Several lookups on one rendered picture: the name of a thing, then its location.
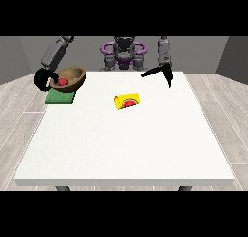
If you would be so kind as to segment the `brown wooden bowl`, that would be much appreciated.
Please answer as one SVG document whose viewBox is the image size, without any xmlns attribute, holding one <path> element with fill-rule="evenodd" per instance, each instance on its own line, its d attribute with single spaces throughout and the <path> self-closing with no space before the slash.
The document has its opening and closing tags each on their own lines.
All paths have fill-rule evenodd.
<svg viewBox="0 0 248 237">
<path fill-rule="evenodd" d="M 66 68 L 58 73 L 60 78 L 66 78 L 68 84 L 60 86 L 54 83 L 54 79 L 50 80 L 50 86 L 63 93 L 76 92 L 84 83 L 86 79 L 86 69 L 82 66 L 72 66 Z"/>
</svg>

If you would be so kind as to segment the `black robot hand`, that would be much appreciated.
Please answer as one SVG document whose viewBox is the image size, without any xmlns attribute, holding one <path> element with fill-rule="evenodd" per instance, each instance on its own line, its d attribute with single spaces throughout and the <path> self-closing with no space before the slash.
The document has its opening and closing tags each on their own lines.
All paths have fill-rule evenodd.
<svg viewBox="0 0 248 237">
<path fill-rule="evenodd" d="M 162 66 L 148 70 L 147 72 L 143 73 L 141 76 L 146 77 L 146 76 L 156 74 L 158 72 L 163 73 L 163 76 L 164 76 L 165 80 L 167 81 L 168 86 L 171 87 L 172 81 L 173 81 L 173 73 L 172 73 L 172 68 L 171 68 L 170 64 L 164 64 Z"/>
<path fill-rule="evenodd" d="M 40 68 L 35 72 L 34 75 L 34 84 L 37 86 L 37 88 L 40 91 L 47 92 L 51 89 L 51 86 L 48 82 L 48 80 L 52 78 L 54 80 L 54 83 L 58 83 L 59 75 L 55 72 L 52 72 L 50 70 L 46 70 L 44 68 Z"/>
</svg>

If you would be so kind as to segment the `green square pad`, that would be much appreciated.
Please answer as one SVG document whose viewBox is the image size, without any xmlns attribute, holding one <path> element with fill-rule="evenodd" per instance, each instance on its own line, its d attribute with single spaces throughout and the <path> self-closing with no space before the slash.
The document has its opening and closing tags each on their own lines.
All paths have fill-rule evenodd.
<svg viewBox="0 0 248 237">
<path fill-rule="evenodd" d="M 51 89 L 46 96 L 45 104 L 71 104 L 74 99 L 74 92 L 64 93 Z"/>
</svg>

